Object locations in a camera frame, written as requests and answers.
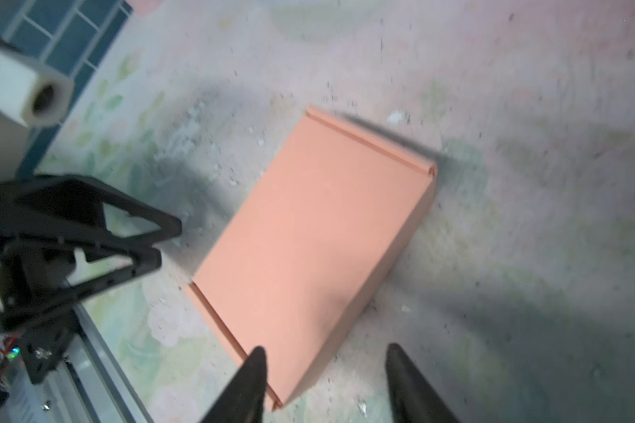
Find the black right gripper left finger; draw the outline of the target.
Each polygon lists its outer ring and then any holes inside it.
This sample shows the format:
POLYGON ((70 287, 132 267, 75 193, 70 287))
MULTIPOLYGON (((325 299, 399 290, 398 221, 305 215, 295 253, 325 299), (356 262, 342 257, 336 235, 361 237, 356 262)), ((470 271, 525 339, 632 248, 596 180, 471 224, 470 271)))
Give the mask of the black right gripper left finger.
POLYGON ((255 347, 201 422, 262 422, 267 374, 266 352, 263 347, 255 347))

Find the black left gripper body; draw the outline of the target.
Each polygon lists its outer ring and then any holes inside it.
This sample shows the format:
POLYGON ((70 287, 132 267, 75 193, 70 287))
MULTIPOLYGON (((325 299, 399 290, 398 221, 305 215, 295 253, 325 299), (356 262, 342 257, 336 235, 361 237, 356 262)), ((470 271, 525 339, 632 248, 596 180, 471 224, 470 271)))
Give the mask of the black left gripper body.
POLYGON ((34 385, 56 369, 79 332, 72 306, 46 305, 62 293, 48 282, 50 275, 40 253, 0 259, 0 335, 14 336, 13 345, 34 385))

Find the pink cardboard box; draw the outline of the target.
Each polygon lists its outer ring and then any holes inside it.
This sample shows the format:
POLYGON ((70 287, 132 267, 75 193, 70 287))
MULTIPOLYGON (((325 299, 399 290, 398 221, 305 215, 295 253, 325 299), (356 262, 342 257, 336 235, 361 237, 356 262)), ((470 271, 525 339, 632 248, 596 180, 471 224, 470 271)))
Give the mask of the pink cardboard box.
POLYGON ((313 386, 428 213, 437 165, 310 107, 187 294, 237 362, 263 347, 272 411, 313 386))

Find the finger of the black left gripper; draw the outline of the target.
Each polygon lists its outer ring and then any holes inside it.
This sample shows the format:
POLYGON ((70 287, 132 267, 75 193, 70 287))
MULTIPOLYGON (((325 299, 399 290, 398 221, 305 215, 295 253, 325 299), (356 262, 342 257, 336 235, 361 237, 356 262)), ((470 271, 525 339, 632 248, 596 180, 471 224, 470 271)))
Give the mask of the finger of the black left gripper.
POLYGON ((0 259, 1 333, 45 324, 72 311, 82 301, 157 271, 162 265, 160 250, 153 247, 101 254, 82 250, 91 266, 114 257, 124 257, 128 263, 96 276, 86 271, 81 281, 72 282, 71 276, 78 267, 77 252, 26 247, 0 259))
POLYGON ((0 184, 0 237, 76 243, 94 250, 133 250, 182 234, 181 220, 144 204, 93 177, 38 176, 0 184), (151 232, 113 234, 106 226, 108 204, 132 217, 152 222, 151 232))

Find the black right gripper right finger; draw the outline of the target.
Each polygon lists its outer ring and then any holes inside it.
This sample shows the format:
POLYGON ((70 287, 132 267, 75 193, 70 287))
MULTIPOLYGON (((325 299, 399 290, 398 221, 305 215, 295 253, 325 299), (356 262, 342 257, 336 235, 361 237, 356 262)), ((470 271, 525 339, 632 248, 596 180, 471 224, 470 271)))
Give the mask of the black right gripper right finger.
POLYGON ((385 372, 393 422, 458 422, 456 415, 399 344, 388 345, 385 372))

